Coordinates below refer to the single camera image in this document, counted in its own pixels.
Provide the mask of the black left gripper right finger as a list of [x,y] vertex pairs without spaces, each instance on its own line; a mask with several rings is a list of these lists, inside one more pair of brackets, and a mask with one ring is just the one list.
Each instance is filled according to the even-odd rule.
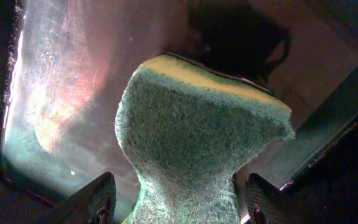
[[251,223],[307,223],[310,216],[282,191],[251,173],[245,186],[245,202]]

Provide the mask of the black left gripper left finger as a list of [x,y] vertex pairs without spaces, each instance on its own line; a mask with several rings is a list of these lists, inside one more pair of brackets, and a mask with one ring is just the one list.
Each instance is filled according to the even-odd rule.
[[31,224],[112,224],[116,207],[114,175],[105,172]]

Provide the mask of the green yellow scrub sponge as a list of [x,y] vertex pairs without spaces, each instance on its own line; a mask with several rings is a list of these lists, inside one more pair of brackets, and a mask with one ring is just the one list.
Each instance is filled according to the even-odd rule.
[[278,139],[291,109],[245,83],[171,55],[132,74],[115,119],[140,182],[127,223],[239,223],[232,177]]

